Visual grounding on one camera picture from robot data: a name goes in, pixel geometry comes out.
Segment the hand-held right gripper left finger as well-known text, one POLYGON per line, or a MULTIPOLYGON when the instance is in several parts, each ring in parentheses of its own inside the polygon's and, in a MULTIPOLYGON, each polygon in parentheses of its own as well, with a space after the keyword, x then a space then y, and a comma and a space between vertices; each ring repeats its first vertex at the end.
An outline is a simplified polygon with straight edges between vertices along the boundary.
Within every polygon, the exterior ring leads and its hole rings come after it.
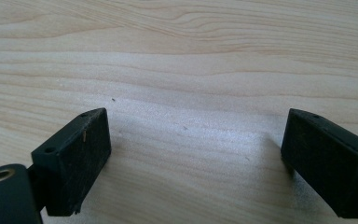
POLYGON ((37 207, 52 217, 79 213, 110 155, 107 111, 75 117, 32 152, 29 175, 37 207))

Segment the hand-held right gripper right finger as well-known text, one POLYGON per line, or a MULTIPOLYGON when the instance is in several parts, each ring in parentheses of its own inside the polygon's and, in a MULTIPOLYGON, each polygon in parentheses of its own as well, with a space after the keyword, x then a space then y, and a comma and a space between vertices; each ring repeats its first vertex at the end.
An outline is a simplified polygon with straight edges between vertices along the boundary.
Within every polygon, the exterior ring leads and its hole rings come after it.
POLYGON ((322 116, 292 108, 281 155, 337 216, 358 218, 358 135, 322 116))

